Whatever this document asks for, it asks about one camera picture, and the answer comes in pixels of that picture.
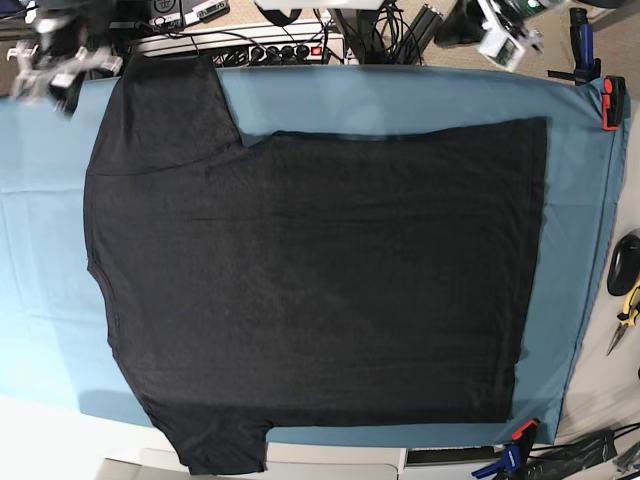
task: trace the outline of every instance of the blue cloth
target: blue cloth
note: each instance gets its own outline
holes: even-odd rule
[[[552,441],[603,270],[624,167],[629,116],[617,132],[602,129],[602,81],[577,88],[511,74],[398,66],[224,70],[220,79],[248,144],[277,130],[389,135],[549,118],[544,225],[512,419],[276,428],[268,440],[486,445],[508,440],[536,416],[543,421],[539,440]],[[85,84],[72,119],[46,102],[0,102],[0,394],[149,425],[111,358],[103,299],[86,271],[84,173],[112,88],[113,81]]]

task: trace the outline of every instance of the black computer mouse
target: black computer mouse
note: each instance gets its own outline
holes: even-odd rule
[[[607,290],[616,297],[629,293],[640,274],[640,238],[625,235],[613,249]]]

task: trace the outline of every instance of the black t-shirt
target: black t-shirt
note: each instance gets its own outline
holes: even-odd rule
[[[210,60],[134,60],[85,188],[118,365],[192,473],[274,426],[502,422],[545,159],[544,119],[245,148]]]

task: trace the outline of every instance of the cable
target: cable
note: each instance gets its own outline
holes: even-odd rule
[[[630,423],[628,425],[623,425],[621,427],[615,428],[613,429],[611,432],[614,434],[614,440],[617,440],[620,437],[623,437],[625,435],[627,435],[628,433],[631,432],[635,432],[636,430],[640,429],[640,422],[638,423]],[[575,447],[577,445],[577,443],[563,443],[561,445],[549,445],[548,447],[536,447],[536,448],[532,448],[531,451],[532,452],[541,452],[544,450],[556,450],[558,448],[565,448],[565,447]]]
[[[344,65],[344,59],[340,58],[336,52],[331,50],[329,47],[327,47],[326,50],[329,52],[329,56],[330,57],[333,57],[336,60],[338,60],[340,62],[340,65]]]
[[[365,43],[364,39],[362,38],[362,35],[360,35],[360,32],[356,31],[356,29],[353,28],[351,25],[349,25],[348,22],[344,22],[344,25],[346,25],[348,29],[350,29],[353,33],[356,34],[356,37],[360,41],[360,45],[362,45],[362,50],[364,51],[364,53],[366,55],[366,53],[367,53],[367,44]]]
[[[324,33],[324,32],[325,32],[325,29],[323,28],[323,29],[322,29],[322,30],[320,30],[319,32],[314,33],[314,34],[313,34],[313,36],[312,36],[311,38],[308,38],[308,39],[306,39],[306,40],[296,40],[296,39],[293,37],[293,35],[291,35],[289,32],[287,32],[287,30],[286,30],[286,28],[285,28],[285,27],[280,27],[280,28],[282,28],[282,29],[285,31],[285,33],[288,35],[288,37],[291,39],[291,41],[292,41],[293,43],[295,43],[296,47],[298,47],[298,46],[300,46],[300,45],[302,45],[302,44],[304,44],[304,43],[313,42],[313,41],[316,39],[316,37],[317,37],[318,35],[320,35],[321,33]]]
[[[632,480],[633,478],[640,478],[640,471],[630,473],[624,477],[620,477],[618,480]]]
[[[401,22],[404,25],[407,25],[407,22],[404,21],[404,19],[402,18],[402,13],[400,13],[400,17],[401,17]],[[420,65],[423,65],[422,63],[422,53],[420,52],[420,47],[418,47],[418,39],[416,38],[415,33],[413,32],[413,28],[411,28],[409,25],[407,25],[407,29],[409,34],[411,35],[411,38],[413,40],[413,42],[411,43],[411,49],[407,52],[407,57],[409,57],[411,55],[411,53],[413,53],[413,51],[415,50],[416,53],[418,54],[418,62],[420,63]],[[398,47],[398,52],[400,52],[400,48],[405,44],[407,40],[405,40],[404,42],[400,42],[400,46]]]
[[[196,41],[193,39],[193,37],[191,37],[191,43],[193,45],[193,48],[196,49],[196,53],[198,54],[198,56],[200,56],[200,49],[198,48],[198,44],[196,44]]]
[[[334,57],[338,58],[338,56],[333,52],[333,50],[330,50],[329,47],[327,46],[327,44],[329,43],[329,23],[327,22],[326,24],[322,22],[322,15],[320,15],[320,10],[314,8],[313,9],[313,14],[316,17],[316,20],[318,20],[318,23],[320,23],[320,25],[323,26],[323,31],[324,31],[324,38],[322,41],[322,60],[321,63],[324,65],[325,63],[325,54],[327,52],[329,52],[329,57],[331,57],[331,55],[333,55]]]
[[[240,67],[249,63],[249,52],[246,48],[236,48],[227,53],[222,60],[222,67]]]
[[[400,39],[402,41],[402,39],[404,39],[404,26],[407,25],[406,22],[404,21],[404,18],[402,17],[402,10],[400,10],[395,3],[393,4],[393,8],[391,8],[391,6],[389,8],[394,14],[397,13],[400,17]]]
[[[253,38],[246,37],[240,33],[230,32],[228,30],[216,30],[215,32],[161,32],[161,31],[158,31],[156,27],[154,27],[153,25],[149,25],[146,22],[138,21],[137,24],[149,27],[154,33],[157,33],[158,35],[162,35],[164,37],[171,38],[174,40],[177,38],[201,37],[203,35],[223,34],[223,35],[229,35],[235,38],[240,38],[241,40],[246,40],[247,42],[253,44],[256,47],[260,47],[265,51],[267,50],[267,47],[265,47],[260,42],[256,42]]]
[[[27,12],[30,12],[31,10],[35,10],[36,8],[38,8],[37,5],[33,5],[31,7],[25,8],[23,10],[20,10],[19,12],[16,13],[12,13],[11,15],[4,15],[2,17],[0,17],[0,22],[5,22],[8,20],[17,20],[19,18],[22,17],[22,15],[26,14]]]

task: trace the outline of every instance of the red clamp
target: red clamp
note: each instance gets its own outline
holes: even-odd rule
[[[520,428],[518,428],[518,430],[516,430],[511,434],[511,439],[518,440],[520,437],[522,437],[522,434],[525,432],[525,430],[532,425],[534,426],[532,430],[535,431],[540,426],[540,420],[538,420],[537,418],[532,418],[531,420],[528,420],[527,423],[522,425]]]
[[[602,128],[605,130],[617,130],[622,123],[626,94],[627,87],[624,77],[605,77],[604,93],[602,94]]]

